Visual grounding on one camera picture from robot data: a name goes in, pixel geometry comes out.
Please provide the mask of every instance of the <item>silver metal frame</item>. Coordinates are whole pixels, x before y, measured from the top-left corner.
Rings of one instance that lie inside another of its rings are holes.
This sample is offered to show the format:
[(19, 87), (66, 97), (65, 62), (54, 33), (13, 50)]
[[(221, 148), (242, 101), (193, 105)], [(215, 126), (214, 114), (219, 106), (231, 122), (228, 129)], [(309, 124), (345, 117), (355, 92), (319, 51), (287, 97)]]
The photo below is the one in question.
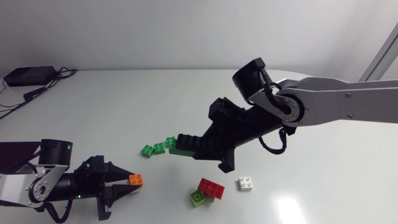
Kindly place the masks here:
[(380, 80), (397, 56), (398, 23), (359, 81), (365, 82)]
[(249, 100), (278, 116), (287, 126), (310, 126), (339, 119), (398, 123), (398, 80), (347, 83), (312, 77), (284, 80), (279, 85), (282, 89), (275, 97), (288, 98), (282, 103), (292, 110), (290, 114), (272, 106), (262, 90)]
[[(39, 165), (38, 167), (44, 166), (54, 166), (54, 168), (46, 174), (0, 174), (0, 200), (32, 208), (42, 206), (42, 201), (51, 193), (68, 167), (64, 165)], [(38, 202), (30, 199), (30, 193)]]

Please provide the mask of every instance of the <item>black box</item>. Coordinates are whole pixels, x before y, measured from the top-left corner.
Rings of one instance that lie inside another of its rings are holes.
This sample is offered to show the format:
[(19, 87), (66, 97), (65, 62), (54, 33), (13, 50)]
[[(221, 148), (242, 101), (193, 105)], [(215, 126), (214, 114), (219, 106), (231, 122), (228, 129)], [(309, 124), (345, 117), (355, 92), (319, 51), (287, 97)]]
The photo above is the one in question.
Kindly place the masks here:
[(53, 66), (17, 68), (4, 81), (9, 86), (47, 85), (56, 74)]

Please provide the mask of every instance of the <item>red lego brick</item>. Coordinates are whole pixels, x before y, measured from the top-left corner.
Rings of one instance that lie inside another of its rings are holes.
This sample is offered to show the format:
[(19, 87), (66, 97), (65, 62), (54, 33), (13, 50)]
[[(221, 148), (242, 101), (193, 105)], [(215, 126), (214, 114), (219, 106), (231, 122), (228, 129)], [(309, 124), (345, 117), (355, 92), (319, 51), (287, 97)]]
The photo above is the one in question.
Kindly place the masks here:
[(218, 199), (221, 199), (224, 193), (224, 189), (225, 187), (204, 178), (201, 179), (198, 186), (198, 190), (202, 191), (204, 196), (209, 198), (216, 197)]

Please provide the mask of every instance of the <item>lime green lego brick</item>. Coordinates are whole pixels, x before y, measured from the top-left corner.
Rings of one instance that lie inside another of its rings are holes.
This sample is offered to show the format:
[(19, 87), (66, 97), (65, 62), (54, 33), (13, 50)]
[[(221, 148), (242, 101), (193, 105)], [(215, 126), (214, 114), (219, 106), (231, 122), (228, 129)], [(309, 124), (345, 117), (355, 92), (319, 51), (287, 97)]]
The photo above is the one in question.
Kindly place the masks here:
[(164, 149), (164, 144), (163, 143), (157, 143), (155, 144), (155, 155), (165, 153), (166, 150)]
[(166, 138), (166, 145), (169, 149), (175, 149), (175, 143), (177, 142), (175, 137)]
[(214, 202), (214, 199), (213, 199), (213, 198), (209, 198), (209, 197), (206, 197), (206, 196), (205, 196), (205, 198), (206, 198), (207, 201), (210, 201), (211, 203)]
[(192, 157), (195, 154), (195, 152), (180, 150), (180, 149), (169, 149), (169, 153), (179, 156), (189, 156), (189, 157)]
[(196, 190), (194, 193), (192, 193), (190, 198), (195, 208), (206, 202), (206, 198), (203, 196), (203, 193), (200, 190)]
[(146, 156), (148, 158), (150, 158), (155, 152), (155, 148), (153, 148), (152, 146), (148, 146), (146, 145), (142, 150), (141, 150), (141, 154), (143, 156)]

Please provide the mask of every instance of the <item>robotic arm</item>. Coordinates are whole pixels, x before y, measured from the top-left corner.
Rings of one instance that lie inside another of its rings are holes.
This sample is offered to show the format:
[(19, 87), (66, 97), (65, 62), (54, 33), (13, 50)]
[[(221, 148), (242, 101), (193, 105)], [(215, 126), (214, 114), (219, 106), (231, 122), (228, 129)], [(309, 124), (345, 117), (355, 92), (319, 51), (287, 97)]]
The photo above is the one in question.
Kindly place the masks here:
[[(219, 160), (225, 173), (234, 170), (234, 149), (259, 139), (273, 154), (282, 154), (287, 135), (299, 126), (338, 119), (398, 123), (398, 80), (347, 83), (333, 78), (304, 78), (272, 82), (265, 63), (257, 58), (233, 76), (243, 98), (252, 107), (236, 106), (218, 98), (209, 110), (212, 125), (202, 137), (179, 134), (177, 149), (193, 151), (194, 159)], [(279, 130), (282, 148), (269, 148), (261, 136)]]
[[(108, 208), (114, 201), (141, 187), (128, 184), (106, 186), (108, 182), (128, 180), (133, 173), (118, 168), (112, 162), (104, 162), (103, 156), (92, 156), (73, 173), (64, 173), (70, 166), (71, 142), (43, 139), (41, 142), (4, 142), (0, 146), (8, 149), (33, 147), (35, 150), (39, 144), (39, 152), (8, 168), (8, 174), (0, 173), (0, 205), (30, 207), (38, 212), (46, 209), (55, 222), (63, 223), (68, 218), (73, 200), (95, 197), (98, 219), (107, 220), (111, 216)], [(39, 156), (39, 164), (35, 166), (29, 161), (36, 156)], [(59, 218), (51, 202), (61, 200), (68, 200), (68, 205), (63, 217)]]

